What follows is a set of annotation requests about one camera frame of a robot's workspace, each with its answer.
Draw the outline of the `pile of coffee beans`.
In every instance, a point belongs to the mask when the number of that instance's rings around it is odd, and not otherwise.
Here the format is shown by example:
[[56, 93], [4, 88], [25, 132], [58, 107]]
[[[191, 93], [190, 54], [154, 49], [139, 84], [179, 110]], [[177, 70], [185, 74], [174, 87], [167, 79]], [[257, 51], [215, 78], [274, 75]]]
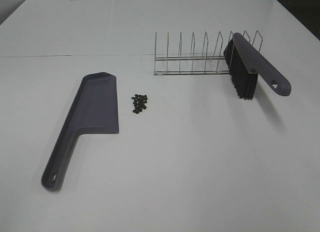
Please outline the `pile of coffee beans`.
[[147, 95], [135, 94], [133, 97], [131, 97], [131, 99], [133, 100], [132, 103], [134, 106], [134, 109], [132, 110], [133, 113], [139, 114], [143, 110], [146, 110], [146, 108], [147, 108], [146, 104], [148, 102]]

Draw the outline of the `grey plastic dustpan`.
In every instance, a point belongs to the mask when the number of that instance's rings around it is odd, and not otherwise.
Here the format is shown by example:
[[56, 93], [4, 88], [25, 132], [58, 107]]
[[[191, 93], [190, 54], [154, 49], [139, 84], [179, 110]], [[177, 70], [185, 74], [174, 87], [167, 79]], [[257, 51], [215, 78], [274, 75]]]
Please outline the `grey plastic dustpan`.
[[61, 189], [79, 136], [119, 130], [117, 78], [106, 72], [86, 75], [42, 174], [42, 186], [51, 192]]

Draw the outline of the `grey hand brush black bristles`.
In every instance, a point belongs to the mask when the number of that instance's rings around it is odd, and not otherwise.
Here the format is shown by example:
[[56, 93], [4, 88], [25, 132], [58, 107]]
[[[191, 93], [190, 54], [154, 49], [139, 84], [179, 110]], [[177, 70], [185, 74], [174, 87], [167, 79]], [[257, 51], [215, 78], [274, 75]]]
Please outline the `grey hand brush black bristles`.
[[258, 77], [280, 96], [289, 96], [290, 82], [238, 32], [232, 35], [224, 52], [231, 82], [240, 99], [251, 100]]

